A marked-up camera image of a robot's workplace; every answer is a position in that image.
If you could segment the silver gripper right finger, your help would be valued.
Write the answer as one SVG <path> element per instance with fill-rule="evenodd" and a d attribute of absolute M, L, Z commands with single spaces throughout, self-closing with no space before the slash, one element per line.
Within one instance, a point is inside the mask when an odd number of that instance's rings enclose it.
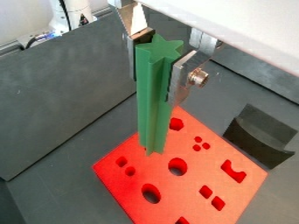
<path fill-rule="evenodd" d="M 186 52 L 172 64 L 166 102 L 174 107 L 188 97 L 190 87 L 201 88 L 209 78 L 202 70 L 217 49 L 217 40 L 196 28 L 190 29 L 189 45 L 193 50 Z"/>

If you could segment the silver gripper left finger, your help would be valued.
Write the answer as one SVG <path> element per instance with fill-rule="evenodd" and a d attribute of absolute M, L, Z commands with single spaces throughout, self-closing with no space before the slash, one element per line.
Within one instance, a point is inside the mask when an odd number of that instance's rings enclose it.
<path fill-rule="evenodd" d="M 148 27 L 142 6 L 136 1 L 121 1 L 117 10 L 125 28 L 129 76 L 136 81 L 136 45 L 152 42 L 154 30 Z"/>

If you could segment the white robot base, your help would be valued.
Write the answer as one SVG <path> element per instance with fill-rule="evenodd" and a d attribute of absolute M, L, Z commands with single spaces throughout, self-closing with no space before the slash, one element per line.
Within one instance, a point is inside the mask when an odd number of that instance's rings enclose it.
<path fill-rule="evenodd" d="M 52 9 L 49 27 L 58 34 L 72 31 L 97 20 L 90 12 L 89 0 L 49 1 Z"/>

